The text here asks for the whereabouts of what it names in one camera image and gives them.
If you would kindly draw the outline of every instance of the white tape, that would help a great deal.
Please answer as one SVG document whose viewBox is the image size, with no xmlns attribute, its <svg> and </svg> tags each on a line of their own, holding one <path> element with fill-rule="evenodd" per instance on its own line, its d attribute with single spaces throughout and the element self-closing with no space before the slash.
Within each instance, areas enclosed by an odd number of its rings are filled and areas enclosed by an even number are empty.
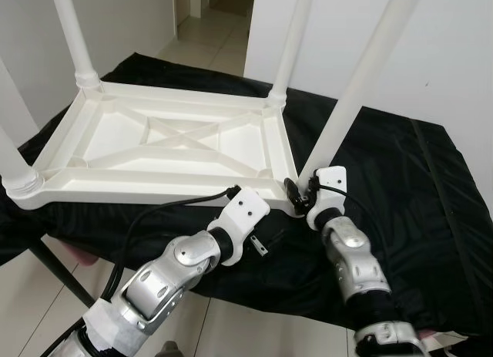
<svg viewBox="0 0 493 357">
<path fill-rule="evenodd" d="M 149 337 L 129 324 L 111 303 L 101 298 L 83 318 L 87 336 L 98 351 L 114 348 L 123 355 L 132 357 Z"/>
</svg>

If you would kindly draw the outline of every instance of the tiled floor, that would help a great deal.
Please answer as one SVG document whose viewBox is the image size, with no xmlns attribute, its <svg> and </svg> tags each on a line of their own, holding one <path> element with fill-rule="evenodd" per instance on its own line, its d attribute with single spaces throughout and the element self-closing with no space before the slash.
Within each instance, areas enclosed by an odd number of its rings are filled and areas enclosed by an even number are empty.
<svg viewBox="0 0 493 357">
<path fill-rule="evenodd" d="M 158 57 L 242 76 L 249 27 L 249 18 L 208 11 L 203 19 L 188 18 L 179 27 L 179 40 Z M 112 268 L 109 262 L 84 268 L 58 241 L 45 242 L 91 294 L 101 293 Z M 124 280 L 131 274 L 126 271 Z M 5 357 L 39 356 L 86 310 L 28 251 L 0 267 L 0 283 L 0 345 Z M 354 357 L 352 335 L 339 326 L 188 293 L 138 356 L 153 357 L 166 340 L 175 340 L 185 357 Z M 428 345 L 437 348 L 460 341 L 457 336 L 440 336 L 429 339 Z"/>
<path fill-rule="evenodd" d="M 247 58 L 251 17 L 208 10 L 201 19 L 188 18 L 178 39 L 158 57 L 170 62 L 242 76 Z"/>
</svg>

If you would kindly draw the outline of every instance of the black cloth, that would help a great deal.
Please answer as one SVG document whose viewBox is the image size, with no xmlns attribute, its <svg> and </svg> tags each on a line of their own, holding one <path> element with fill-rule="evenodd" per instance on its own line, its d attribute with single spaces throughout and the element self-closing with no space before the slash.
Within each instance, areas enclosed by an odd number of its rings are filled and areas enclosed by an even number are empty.
<svg viewBox="0 0 493 357">
<path fill-rule="evenodd" d="M 270 86 L 134 54 L 106 81 L 266 96 Z M 283 113 L 293 158 L 301 171 L 336 100 L 290 89 Z M 22 148 L 34 162 L 63 117 L 56 116 Z M 347 168 L 347 189 L 384 229 L 347 201 L 346 215 L 372 241 L 404 314 L 418 329 L 491 334 L 493 224 L 462 155 L 444 128 L 363 108 L 332 163 Z M 0 260 L 25 250 L 45 232 L 110 261 L 117 259 L 137 204 L 50 203 L 33 211 L 0 192 Z M 132 247 L 128 266 L 159 256 L 169 240 L 195 234 L 219 213 L 215 207 L 177 207 L 149 215 L 138 235 L 162 237 Z M 272 211 L 256 230 L 269 254 L 245 244 L 241 262 L 219 266 L 193 289 L 262 311 L 302 315 L 351 327 L 334 270 L 317 233 L 304 220 Z"/>
</svg>

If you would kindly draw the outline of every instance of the metal stand leg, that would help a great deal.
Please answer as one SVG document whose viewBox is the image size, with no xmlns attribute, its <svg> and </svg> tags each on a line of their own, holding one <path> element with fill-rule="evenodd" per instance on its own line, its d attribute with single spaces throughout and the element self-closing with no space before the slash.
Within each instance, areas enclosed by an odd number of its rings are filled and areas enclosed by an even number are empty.
<svg viewBox="0 0 493 357">
<path fill-rule="evenodd" d="M 62 262 L 41 240 L 34 241 L 29 250 L 88 308 L 94 304 L 94 298 L 73 277 Z"/>
</svg>

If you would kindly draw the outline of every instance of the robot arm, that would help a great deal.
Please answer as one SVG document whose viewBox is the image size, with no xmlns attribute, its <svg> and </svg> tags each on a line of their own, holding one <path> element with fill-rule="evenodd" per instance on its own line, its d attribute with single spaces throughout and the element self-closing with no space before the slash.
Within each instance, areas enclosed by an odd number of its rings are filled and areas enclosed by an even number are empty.
<svg viewBox="0 0 493 357">
<path fill-rule="evenodd" d="M 360 357 L 429 356 L 412 325 L 402 321 L 368 237 L 343 216 L 344 195 L 320 189 L 322 184 L 345 192 L 345 180 L 343 167 L 319 169 L 307 197 L 297 193 L 292 181 L 285 184 L 298 213 L 306 214 L 308 225 L 321 233 L 356 329 L 356 352 Z"/>
<path fill-rule="evenodd" d="M 143 265 L 111 301 L 98 299 L 55 357 L 135 355 L 203 274 L 241 259 L 243 242 L 270 211 L 255 191 L 243 188 L 207 231 L 177 237 L 159 258 Z"/>
</svg>

